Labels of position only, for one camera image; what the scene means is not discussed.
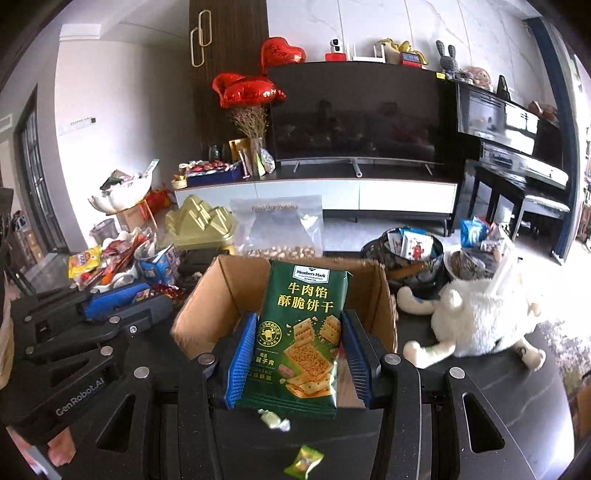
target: marble wall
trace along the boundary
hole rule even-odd
[[[372,55],[381,38],[411,41],[429,65],[440,70],[435,42],[456,47],[460,67],[485,68],[496,86],[504,75],[514,99],[554,103],[533,35],[494,0],[267,0],[270,36],[285,37],[323,61],[329,41],[355,43],[358,55]]]

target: gray bunny plush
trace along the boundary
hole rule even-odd
[[[441,40],[436,41],[437,50],[441,58],[439,63],[445,72],[445,77],[448,80],[455,80],[457,72],[457,61],[456,61],[456,48],[453,45],[449,45],[449,56],[445,55],[445,45]]]

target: balloon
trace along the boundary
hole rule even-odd
[[[245,77],[236,73],[221,73],[213,79],[212,88],[219,95],[222,108],[257,106],[276,99],[285,99],[285,93],[267,77],[262,76]]]
[[[292,47],[283,37],[267,38],[261,45],[261,73],[267,74],[267,67],[287,63],[303,63],[306,52],[303,48]]]

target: television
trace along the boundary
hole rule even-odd
[[[446,82],[435,72],[326,61],[272,67],[268,74],[286,95],[271,107],[268,145],[276,160],[443,162],[440,95]]]
[[[458,130],[564,170],[560,129],[494,93],[459,84]]]

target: cow logo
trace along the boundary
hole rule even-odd
[[[259,325],[256,341],[266,347],[275,346],[281,340],[281,329],[275,322],[262,322]]]

